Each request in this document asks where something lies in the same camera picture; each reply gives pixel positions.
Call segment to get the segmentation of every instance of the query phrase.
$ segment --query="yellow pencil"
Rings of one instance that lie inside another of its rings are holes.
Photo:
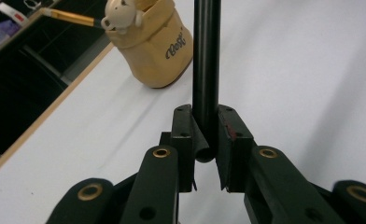
[[[95,18],[81,16],[75,13],[52,9],[48,7],[40,8],[41,14],[60,21],[69,21],[76,24],[86,25],[103,29],[101,21]]]

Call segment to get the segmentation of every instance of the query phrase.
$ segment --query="black metal rod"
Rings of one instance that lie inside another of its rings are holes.
[[[201,161],[211,161],[216,154],[220,5],[220,0],[194,3],[192,115],[210,146]]]

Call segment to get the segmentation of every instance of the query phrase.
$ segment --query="white object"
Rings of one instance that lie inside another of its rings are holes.
[[[25,17],[14,7],[7,5],[6,3],[0,3],[0,11],[8,15],[12,20],[14,20],[20,26],[23,26],[28,22],[28,18]]]
[[[123,35],[133,23],[137,27],[141,26],[142,15],[142,11],[136,10],[134,0],[108,0],[101,24],[105,30],[116,29]]]

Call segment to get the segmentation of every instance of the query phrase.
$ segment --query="white table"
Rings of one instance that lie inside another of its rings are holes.
[[[191,33],[193,4],[176,0]],[[366,183],[366,0],[222,1],[221,19],[219,102],[309,181]],[[191,75],[192,65],[149,89],[106,49],[0,160],[0,223],[44,223],[77,182],[136,173],[174,108],[191,103]],[[181,223],[248,223],[244,196],[219,190],[213,161],[195,176]]]

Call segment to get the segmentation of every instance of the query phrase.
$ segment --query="white tabletop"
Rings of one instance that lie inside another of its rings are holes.
[[[193,4],[176,0],[191,33]],[[222,1],[221,20],[219,102],[309,181],[366,183],[366,0]],[[0,160],[0,223],[44,223],[77,182],[136,173],[174,108],[191,103],[192,65],[153,90],[117,49],[99,59]],[[195,177],[181,223],[248,223],[244,195],[219,190],[213,161]]]

